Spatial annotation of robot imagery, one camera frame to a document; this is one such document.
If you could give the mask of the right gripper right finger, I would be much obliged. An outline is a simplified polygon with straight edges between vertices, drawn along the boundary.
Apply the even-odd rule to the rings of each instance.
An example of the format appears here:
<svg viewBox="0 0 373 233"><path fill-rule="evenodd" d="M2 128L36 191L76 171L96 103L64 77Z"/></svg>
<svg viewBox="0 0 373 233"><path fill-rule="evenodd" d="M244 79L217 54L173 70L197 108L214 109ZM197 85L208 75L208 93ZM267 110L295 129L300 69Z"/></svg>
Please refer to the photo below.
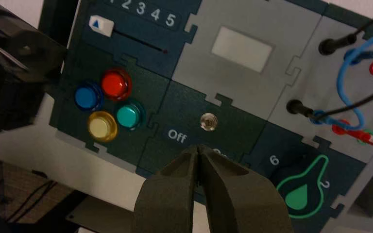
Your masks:
<svg viewBox="0 0 373 233"><path fill-rule="evenodd" d="M199 178L212 233L292 233L283 198L264 176L199 145Z"/></svg>

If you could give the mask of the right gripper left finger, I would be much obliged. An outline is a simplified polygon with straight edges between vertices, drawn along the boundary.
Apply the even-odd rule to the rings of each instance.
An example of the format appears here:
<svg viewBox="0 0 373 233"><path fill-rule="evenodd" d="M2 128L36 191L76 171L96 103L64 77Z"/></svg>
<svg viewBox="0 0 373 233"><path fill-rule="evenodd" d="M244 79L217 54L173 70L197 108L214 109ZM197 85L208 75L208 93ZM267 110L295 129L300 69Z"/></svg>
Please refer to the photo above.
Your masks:
<svg viewBox="0 0 373 233"><path fill-rule="evenodd" d="M192 232L198 160L197 146L190 146L143 183L135 203L132 232Z"/></svg>

